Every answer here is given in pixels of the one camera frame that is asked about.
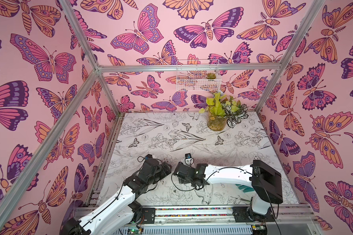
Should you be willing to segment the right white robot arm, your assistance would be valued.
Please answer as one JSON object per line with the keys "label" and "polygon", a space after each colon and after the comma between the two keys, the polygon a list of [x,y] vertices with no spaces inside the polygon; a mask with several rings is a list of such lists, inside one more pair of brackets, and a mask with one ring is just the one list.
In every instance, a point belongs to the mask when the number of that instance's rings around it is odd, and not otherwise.
{"label": "right white robot arm", "polygon": [[197,164],[192,167],[179,162],[173,176],[181,184],[190,184],[194,190],[218,183],[253,189],[256,193],[244,215],[240,215],[238,209],[233,209],[236,219],[265,220],[268,215],[274,215],[273,204],[283,203],[281,174],[261,160],[254,160],[252,164],[244,166]]}

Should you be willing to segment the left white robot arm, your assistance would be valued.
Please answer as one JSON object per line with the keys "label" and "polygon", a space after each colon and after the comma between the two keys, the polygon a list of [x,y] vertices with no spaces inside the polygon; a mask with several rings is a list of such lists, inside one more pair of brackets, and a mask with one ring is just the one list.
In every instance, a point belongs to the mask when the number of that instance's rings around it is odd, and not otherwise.
{"label": "left white robot arm", "polygon": [[151,155],[138,171],[125,179],[120,189],[88,215],[69,219],[61,235],[111,235],[124,225],[141,220],[142,206],[136,199],[148,191],[150,185],[171,174],[172,166]]}

